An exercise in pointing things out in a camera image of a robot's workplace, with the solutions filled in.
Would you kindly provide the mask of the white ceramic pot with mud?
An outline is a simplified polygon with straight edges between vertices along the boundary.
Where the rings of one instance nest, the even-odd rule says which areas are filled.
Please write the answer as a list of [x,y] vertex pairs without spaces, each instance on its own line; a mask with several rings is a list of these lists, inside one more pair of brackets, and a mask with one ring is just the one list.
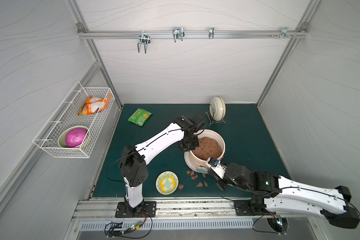
[[221,161],[226,151],[226,143],[222,136],[212,130],[204,130],[198,135],[199,147],[193,151],[185,152],[184,158],[187,166],[194,172],[196,168],[206,168],[209,158]]

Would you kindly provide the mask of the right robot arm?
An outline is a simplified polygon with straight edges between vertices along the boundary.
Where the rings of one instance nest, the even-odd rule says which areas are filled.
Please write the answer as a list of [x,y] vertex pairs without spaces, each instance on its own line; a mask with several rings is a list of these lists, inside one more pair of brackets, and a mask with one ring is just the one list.
[[221,190],[230,186],[251,193],[248,200],[234,201],[238,216],[293,213],[325,219],[343,229],[356,229],[360,223],[360,212],[351,204],[352,194],[345,186],[319,188],[216,159],[207,166]]

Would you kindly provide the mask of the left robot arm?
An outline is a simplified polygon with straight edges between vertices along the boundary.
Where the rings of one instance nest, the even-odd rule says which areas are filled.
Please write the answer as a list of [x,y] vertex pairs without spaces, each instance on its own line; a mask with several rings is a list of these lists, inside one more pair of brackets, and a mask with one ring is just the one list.
[[198,135],[205,129],[204,119],[196,115],[192,119],[178,116],[164,130],[149,140],[137,145],[124,147],[120,158],[120,170],[126,185],[124,201],[118,203],[116,218],[141,217],[146,206],[152,207],[149,214],[155,213],[155,202],[144,203],[143,183],[149,176],[148,165],[165,149],[178,143],[182,152],[199,147]]

